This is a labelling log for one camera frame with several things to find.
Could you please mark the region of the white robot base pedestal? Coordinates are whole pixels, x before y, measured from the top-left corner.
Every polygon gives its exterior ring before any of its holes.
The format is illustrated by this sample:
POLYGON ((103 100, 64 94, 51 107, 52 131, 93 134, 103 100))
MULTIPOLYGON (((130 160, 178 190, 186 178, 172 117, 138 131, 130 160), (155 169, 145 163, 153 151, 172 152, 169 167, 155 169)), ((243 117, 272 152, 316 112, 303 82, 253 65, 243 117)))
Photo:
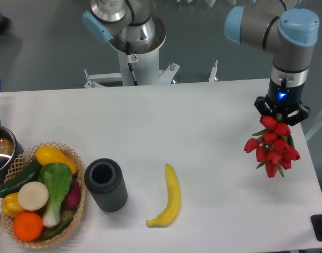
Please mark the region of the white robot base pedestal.
POLYGON ((117 51, 123 86, 153 85, 159 79, 159 49, 165 42, 162 20, 152 14, 139 26, 127 26, 110 41, 117 51))

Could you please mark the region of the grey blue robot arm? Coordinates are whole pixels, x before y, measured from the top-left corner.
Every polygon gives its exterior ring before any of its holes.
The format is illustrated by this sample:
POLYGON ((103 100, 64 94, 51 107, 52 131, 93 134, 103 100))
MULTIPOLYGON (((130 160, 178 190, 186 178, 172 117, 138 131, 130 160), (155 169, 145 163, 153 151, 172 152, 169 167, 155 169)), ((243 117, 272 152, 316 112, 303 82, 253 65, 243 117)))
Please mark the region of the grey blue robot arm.
POLYGON ((314 46, 319 17, 298 8, 299 1, 256 1, 232 8, 224 23, 225 36, 273 54, 268 92, 254 105, 262 115, 281 118, 293 126, 308 118, 310 108, 301 95, 314 46))

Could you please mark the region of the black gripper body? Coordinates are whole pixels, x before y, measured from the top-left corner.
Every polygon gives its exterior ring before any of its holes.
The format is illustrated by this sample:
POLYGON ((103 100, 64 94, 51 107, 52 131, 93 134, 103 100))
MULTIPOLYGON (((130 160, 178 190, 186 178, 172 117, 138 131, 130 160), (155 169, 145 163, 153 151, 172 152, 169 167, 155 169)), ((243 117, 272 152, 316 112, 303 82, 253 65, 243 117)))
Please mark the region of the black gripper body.
POLYGON ((304 84, 299 86, 289 86, 283 82, 283 87, 275 83, 272 79, 269 82, 268 93, 265 101, 271 111, 281 114, 290 114, 297 111, 300 106, 301 95, 304 84))

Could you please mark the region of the second grey blue robot arm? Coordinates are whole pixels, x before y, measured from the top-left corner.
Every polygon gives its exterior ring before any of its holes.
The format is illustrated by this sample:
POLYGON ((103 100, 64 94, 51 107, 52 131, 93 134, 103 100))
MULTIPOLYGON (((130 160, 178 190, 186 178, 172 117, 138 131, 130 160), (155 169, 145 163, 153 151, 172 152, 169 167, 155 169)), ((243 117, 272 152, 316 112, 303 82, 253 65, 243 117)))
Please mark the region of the second grey blue robot arm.
POLYGON ((150 19, 150 1, 91 1, 82 20, 98 40, 108 42, 128 26, 141 26, 150 19))

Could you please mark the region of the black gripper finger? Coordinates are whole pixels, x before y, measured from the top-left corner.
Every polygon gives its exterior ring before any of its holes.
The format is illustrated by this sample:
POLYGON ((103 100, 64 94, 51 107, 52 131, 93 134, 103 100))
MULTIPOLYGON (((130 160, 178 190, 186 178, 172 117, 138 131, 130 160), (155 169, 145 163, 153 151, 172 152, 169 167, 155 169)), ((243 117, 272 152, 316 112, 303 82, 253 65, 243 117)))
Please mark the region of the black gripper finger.
POLYGON ((304 106, 303 104, 297 104, 291 109, 286 108, 285 112, 283 113, 282 120, 287 125, 296 125, 307 119, 309 114, 310 107, 304 106))
POLYGON ((269 102, 269 99, 267 98, 267 96, 259 96, 256 98, 254 102, 254 106, 256 107, 256 109, 259 111, 261 115, 275 116, 268 102, 269 102))

